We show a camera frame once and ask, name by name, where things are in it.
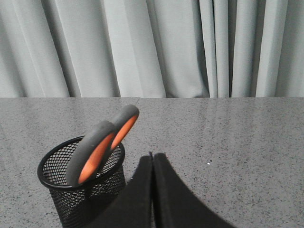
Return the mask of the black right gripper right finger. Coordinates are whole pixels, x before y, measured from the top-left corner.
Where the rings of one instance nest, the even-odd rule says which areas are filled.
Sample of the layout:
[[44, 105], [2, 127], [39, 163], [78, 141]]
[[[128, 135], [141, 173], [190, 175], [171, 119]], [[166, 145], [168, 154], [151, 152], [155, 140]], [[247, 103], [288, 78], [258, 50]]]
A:
[[153, 157], [154, 217], [157, 228], [232, 228], [204, 205], [177, 175], [163, 153]]

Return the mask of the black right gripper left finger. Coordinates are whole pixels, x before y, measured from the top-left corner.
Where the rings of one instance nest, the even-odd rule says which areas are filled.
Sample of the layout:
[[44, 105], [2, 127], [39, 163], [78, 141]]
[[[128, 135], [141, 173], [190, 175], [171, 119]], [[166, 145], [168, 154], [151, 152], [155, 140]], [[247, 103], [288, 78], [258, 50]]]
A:
[[152, 204], [152, 156], [140, 158], [132, 179], [122, 193], [90, 228], [149, 228]]

